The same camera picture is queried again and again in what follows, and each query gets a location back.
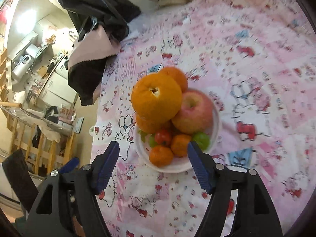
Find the red cherry tomato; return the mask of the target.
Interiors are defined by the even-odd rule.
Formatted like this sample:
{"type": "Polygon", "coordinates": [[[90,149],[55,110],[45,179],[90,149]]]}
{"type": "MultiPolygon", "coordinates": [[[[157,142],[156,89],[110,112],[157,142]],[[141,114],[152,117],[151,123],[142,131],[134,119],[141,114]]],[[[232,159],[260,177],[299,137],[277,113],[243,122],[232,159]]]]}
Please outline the red cherry tomato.
{"type": "Polygon", "coordinates": [[[161,129],[155,133],[154,140],[158,145],[168,147],[172,142],[172,133],[169,130],[161,129]]]}

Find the red apple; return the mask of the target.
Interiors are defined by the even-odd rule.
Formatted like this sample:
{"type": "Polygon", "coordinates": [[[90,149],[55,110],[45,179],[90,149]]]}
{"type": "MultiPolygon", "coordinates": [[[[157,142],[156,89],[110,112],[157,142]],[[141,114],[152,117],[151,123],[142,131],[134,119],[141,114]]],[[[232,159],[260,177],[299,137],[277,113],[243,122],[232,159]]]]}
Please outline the red apple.
{"type": "Polygon", "coordinates": [[[182,95],[181,109],[172,118],[180,132],[191,135],[213,126],[213,102],[205,93],[189,88],[182,95]]]}

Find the black and pink cloth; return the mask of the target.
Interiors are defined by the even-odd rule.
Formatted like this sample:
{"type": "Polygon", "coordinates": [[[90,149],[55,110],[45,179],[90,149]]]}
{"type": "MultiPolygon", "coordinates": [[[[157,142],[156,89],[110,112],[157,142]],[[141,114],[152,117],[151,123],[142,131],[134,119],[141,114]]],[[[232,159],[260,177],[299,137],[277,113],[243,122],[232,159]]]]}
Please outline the black and pink cloth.
{"type": "Polygon", "coordinates": [[[68,85],[81,105],[93,105],[101,92],[108,58],[117,56],[128,24],[141,14],[129,0],[58,0],[74,24],[78,37],[68,60],[68,85]]]}

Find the large orange with stem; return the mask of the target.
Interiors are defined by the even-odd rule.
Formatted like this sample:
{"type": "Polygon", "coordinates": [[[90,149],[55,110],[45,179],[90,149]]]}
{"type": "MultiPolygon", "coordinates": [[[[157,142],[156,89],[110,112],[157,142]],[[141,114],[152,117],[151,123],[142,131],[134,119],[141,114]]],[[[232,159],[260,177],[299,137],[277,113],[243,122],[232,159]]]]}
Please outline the large orange with stem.
{"type": "Polygon", "coordinates": [[[166,66],[159,71],[160,74],[168,75],[173,78],[180,86],[182,92],[186,92],[188,89],[188,82],[186,75],[183,71],[173,66],[166,66]]]}

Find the small mandarin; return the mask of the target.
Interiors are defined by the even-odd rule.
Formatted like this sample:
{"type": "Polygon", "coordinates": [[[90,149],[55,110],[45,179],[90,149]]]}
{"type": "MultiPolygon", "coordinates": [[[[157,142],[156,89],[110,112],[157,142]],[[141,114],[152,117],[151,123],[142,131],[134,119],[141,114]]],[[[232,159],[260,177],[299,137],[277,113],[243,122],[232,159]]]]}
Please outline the small mandarin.
{"type": "Polygon", "coordinates": [[[149,160],[157,167],[165,167],[172,163],[174,154],[170,148],[165,146],[155,146],[151,149],[149,160]]]}
{"type": "Polygon", "coordinates": [[[170,149],[176,157],[187,156],[187,146],[191,141],[192,137],[186,134],[175,135],[170,144],[170,149]]]}

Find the wooden rack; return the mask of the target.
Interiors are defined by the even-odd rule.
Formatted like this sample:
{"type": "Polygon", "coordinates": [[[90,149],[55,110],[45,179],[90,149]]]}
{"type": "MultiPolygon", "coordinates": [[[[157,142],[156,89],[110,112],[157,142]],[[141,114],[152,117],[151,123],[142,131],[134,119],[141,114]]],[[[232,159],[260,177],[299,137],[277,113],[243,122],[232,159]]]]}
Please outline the wooden rack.
{"type": "Polygon", "coordinates": [[[3,157],[15,151],[22,152],[27,170],[40,178],[54,169],[60,169],[73,159],[76,134],[57,125],[36,112],[22,108],[20,103],[1,102],[11,132],[10,145],[3,157]]]}

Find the green lime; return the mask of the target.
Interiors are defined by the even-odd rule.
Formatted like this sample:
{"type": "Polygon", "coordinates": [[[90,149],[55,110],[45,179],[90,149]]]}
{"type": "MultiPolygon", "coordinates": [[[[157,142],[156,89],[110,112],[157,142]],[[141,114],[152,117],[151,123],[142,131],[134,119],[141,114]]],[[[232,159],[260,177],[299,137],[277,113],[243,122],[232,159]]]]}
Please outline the green lime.
{"type": "Polygon", "coordinates": [[[151,134],[149,139],[148,139],[148,144],[151,148],[154,148],[157,146],[157,142],[155,141],[155,134],[151,134]]]}
{"type": "Polygon", "coordinates": [[[210,143],[211,143],[211,139],[210,137],[204,133],[204,132],[197,132],[192,136],[192,140],[195,141],[199,148],[202,151],[205,151],[208,149],[210,143]]]}

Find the pink cartoon print tablecloth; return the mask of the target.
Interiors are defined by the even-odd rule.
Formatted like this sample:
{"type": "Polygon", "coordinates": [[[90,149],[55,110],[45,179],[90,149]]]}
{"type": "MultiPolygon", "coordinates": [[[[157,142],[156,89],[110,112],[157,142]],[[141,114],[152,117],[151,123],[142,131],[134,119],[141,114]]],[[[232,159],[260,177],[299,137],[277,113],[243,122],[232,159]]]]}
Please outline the pink cartoon print tablecloth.
{"type": "Polygon", "coordinates": [[[112,236],[194,236],[210,196],[192,170],[161,173],[137,154],[131,91],[167,65],[215,103],[213,150],[231,169],[255,168],[283,232],[315,189],[315,32],[295,0],[194,0],[137,18],[101,82],[92,156],[117,141],[120,157],[99,206],[112,236]]]}

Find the white kitchen cabinet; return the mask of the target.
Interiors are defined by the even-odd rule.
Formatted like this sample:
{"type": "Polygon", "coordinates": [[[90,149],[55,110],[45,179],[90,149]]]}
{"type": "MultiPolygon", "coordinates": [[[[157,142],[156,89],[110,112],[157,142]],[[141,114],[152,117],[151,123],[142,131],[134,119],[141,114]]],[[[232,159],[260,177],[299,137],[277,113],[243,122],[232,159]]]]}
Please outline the white kitchen cabinet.
{"type": "Polygon", "coordinates": [[[77,92],[68,85],[68,80],[54,72],[43,85],[39,100],[49,106],[73,108],[77,92]]]}

